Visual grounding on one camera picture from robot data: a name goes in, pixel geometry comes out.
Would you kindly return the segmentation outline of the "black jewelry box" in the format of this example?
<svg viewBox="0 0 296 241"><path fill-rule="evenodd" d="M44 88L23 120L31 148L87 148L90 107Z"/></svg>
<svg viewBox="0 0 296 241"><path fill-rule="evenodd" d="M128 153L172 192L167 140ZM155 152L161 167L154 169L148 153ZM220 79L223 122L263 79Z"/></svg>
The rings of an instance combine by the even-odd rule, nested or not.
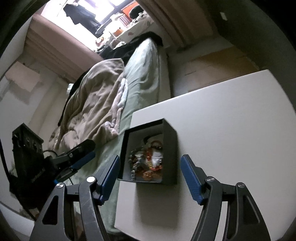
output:
<svg viewBox="0 0 296 241"><path fill-rule="evenodd" d="M177 132L164 118L125 130L118 180L177 184L177 145Z"/></svg>

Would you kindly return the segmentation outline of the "colourful jewelry pile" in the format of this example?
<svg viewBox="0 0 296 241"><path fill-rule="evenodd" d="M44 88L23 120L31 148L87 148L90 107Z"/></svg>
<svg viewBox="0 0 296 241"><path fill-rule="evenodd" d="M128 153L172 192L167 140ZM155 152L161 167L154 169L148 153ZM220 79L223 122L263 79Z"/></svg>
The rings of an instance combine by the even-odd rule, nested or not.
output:
<svg viewBox="0 0 296 241"><path fill-rule="evenodd" d="M163 135L155 135L147 139L139 159L137 170L145 181L162 178L164 141Z"/></svg>

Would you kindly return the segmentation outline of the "beige blanket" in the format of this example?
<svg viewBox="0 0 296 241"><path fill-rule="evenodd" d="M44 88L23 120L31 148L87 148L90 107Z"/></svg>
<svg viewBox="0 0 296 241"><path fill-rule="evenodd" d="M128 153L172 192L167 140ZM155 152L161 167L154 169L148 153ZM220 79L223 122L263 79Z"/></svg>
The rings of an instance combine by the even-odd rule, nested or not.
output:
<svg viewBox="0 0 296 241"><path fill-rule="evenodd" d="M121 114L128 95L123 60L95 64L68 100L60 126L52 133L48 148L61 154L85 140L97 147L119 135Z"/></svg>

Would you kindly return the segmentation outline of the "black bag on floor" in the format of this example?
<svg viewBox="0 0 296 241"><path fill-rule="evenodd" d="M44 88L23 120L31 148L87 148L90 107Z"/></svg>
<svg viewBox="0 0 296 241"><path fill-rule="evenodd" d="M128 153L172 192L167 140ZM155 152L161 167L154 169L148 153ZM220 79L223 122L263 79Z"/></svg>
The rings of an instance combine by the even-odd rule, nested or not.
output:
<svg viewBox="0 0 296 241"><path fill-rule="evenodd" d="M26 160L25 166L19 169L19 177L10 174L10 192L30 215L33 214L32 209L41 211L56 185L54 179L59 171L53 166L52 160L52 156L36 162Z"/></svg>

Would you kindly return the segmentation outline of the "black device with display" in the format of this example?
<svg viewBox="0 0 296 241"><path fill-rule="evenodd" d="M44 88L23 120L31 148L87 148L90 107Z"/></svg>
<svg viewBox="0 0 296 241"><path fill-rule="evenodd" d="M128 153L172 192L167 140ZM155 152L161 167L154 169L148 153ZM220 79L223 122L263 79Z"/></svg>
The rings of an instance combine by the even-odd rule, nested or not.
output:
<svg viewBox="0 0 296 241"><path fill-rule="evenodd" d="M43 139L22 123L12 132L13 155L15 162L23 160L42 160Z"/></svg>

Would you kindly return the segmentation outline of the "green bed mattress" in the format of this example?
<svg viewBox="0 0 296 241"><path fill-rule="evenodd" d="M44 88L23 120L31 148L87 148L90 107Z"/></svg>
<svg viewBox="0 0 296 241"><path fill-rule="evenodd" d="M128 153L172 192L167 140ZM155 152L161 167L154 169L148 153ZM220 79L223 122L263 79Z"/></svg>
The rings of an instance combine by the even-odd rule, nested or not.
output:
<svg viewBox="0 0 296 241"><path fill-rule="evenodd" d="M136 48L125 67L125 77L128 92L119 124L119 135L98 147L94 160L72 177L75 184L95 174L112 155L120 155L124 132L130 127L135 111L171 97L165 50L150 38Z"/></svg>

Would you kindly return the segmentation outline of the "pink curtain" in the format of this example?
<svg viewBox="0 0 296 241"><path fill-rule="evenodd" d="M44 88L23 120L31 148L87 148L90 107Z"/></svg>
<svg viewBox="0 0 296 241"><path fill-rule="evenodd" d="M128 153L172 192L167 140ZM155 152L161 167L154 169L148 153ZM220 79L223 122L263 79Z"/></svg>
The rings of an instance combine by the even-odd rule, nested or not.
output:
<svg viewBox="0 0 296 241"><path fill-rule="evenodd" d="M24 50L71 83L103 60L65 30L38 14L34 14L30 21Z"/></svg>

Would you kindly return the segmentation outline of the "black clothing on bed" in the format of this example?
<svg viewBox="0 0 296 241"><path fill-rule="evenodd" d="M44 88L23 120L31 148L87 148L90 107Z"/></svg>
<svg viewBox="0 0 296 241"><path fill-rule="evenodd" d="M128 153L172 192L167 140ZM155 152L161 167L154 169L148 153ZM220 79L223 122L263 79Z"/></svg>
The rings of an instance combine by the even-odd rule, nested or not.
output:
<svg viewBox="0 0 296 241"><path fill-rule="evenodd" d="M104 60L107 60L107 59L114 59L114 58L121 58L124 62L124 64L126 65L128 63L128 61L130 60L131 56L133 55L133 53L135 52L136 48L143 42L145 41L146 39L151 39L153 40L153 42L157 45L157 46L160 46L160 47L163 47L163 40L162 38L157 35L156 33L154 32L146 32L146 33L143 33L135 38L133 38L130 42L120 46L120 47L117 47L117 48L114 48L114 49L111 49L110 47L105 47L103 49L103 51L101 51L99 53L99 55L104 59ZM69 93L69 97L67 98L66 100L66 103L64 105L64 108L63 108L63 111L62 111L62 115L60 117L60 120L58 122L58 126L61 125L62 123L62 120L63 120L63 115L64 115L64 112L65 112L65 109L66 109L66 105L67 103L69 102L71 96L75 93L75 91L78 89L78 87L80 86L83 78L85 77L85 75L88 73L88 71L90 70L90 68L88 70L86 70L85 72L83 72L80 77L74 82L71 90L70 90L70 93Z"/></svg>

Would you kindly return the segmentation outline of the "black hanging garment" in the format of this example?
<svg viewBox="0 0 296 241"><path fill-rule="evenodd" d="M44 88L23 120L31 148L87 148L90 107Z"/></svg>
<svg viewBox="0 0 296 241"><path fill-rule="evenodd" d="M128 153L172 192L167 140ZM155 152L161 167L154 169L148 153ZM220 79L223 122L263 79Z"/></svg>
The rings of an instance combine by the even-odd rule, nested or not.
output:
<svg viewBox="0 0 296 241"><path fill-rule="evenodd" d="M63 8L67 17L70 17L75 25L81 24L86 29L96 30L101 26L95 19L96 15L81 5L66 4Z"/></svg>

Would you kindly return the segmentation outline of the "cluttered desk by window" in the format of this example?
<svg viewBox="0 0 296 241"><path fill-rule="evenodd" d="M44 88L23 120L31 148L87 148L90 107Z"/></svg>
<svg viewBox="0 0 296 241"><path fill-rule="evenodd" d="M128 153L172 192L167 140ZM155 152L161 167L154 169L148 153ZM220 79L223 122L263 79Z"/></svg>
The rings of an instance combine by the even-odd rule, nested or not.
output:
<svg viewBox="0 0 296 241"><path fill-rule="evenodd" d="M132 1L124 6L118 13L113 14L97 31L95 42L98 52L112 41L115 43L128 43L133 38L149 32L154 20L139 5Z"/></svg>

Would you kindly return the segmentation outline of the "cardboard box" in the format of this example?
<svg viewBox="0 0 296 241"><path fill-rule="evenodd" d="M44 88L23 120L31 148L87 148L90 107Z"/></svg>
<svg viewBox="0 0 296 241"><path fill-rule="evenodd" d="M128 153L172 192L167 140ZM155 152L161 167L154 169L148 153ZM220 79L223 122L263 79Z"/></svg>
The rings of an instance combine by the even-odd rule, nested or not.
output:
<svg viewBox="0 0 296 241"><path fill-rule="evenodd" d="M189 61L185 65L188 92L259 71L236 47L226 48Z"/></svg>

